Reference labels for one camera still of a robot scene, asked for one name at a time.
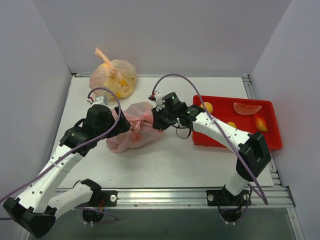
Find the pink plastic bag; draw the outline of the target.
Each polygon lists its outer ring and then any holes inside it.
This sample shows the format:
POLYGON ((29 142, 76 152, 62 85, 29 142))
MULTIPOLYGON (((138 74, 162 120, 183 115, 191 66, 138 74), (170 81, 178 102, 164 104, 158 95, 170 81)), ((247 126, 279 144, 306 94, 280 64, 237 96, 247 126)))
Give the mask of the pink plastic bag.
POLYGON ((106 140, 107 148, 113 153, 120 153, 126 149, 135 149, 159 138, 162 130, 154 129, 152 114, 153 105, 148 102, 131 104, 123 114, 129 121, 130 130, 106 140))

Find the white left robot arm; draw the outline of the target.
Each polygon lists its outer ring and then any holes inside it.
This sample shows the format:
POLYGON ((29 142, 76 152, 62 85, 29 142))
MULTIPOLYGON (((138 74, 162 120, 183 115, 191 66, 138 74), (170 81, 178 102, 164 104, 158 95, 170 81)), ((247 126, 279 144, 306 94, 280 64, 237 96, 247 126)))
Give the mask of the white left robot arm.
POLYGON ((56 220, 73 208, 87 203, 97 205, 101 186, 91 179, 80 181, 72 189, 54 197, 58 186, 100 140, 115 137, 130 130, 131 124, 119 106, 113 116, 107 106, 93 104, 73 127, 66 130, 59 145, 40 174, 22 186, 17 197, 3 200, 3 208, 11 219, 36 238, 46 235, 56 220))

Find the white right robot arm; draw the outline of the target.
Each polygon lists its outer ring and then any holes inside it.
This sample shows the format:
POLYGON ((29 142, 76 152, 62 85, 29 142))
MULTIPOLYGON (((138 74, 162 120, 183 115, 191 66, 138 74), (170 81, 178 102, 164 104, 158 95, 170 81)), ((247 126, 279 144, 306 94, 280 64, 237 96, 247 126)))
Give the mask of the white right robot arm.
POLYGON ((155 103, 152 109, 153 128, 164 131, 169 127, 187 128, 201 133, 229 148, 237 155, 234 176, 222 191, 222 200, 232 205, 240 198, 240 192, 257 180, 271 161, 271 154, 264 135, 234 128, 208 114, 197 105, 186 105, 175 92, 166 95, 158 91, 149 96, 155 103))

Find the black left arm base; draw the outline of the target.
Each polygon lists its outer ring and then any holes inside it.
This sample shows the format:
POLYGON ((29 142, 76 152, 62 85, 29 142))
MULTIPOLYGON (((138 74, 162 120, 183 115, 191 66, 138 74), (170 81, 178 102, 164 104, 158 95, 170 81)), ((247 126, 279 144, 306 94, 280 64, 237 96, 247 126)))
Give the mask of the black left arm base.
POLYGON ((118 217, 108 213, 106 207, 115 207, 118 201, 118 191, 102 190, 102 187, 90 179, 78 180, 74 183, 72 188, 78 185, 86 185, 89 187, 93 194, 88 202, 79 205, 77 209, 82 210, 82 219, 84 224, 90 224, 91 227, 94 225, 102 225, 117 222, 118 217))

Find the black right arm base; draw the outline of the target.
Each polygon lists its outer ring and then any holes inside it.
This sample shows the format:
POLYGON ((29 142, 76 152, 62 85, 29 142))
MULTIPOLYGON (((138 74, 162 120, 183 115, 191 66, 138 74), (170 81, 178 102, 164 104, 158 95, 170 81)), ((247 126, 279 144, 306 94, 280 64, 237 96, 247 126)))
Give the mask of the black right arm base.
POLYGON ((236 225, 243 219, 252 204, 252 189, 243 189, 236 196, 225 187, 206 190, 206 202, 209 207, 217 207, 220 217, 226 225, 236 225))

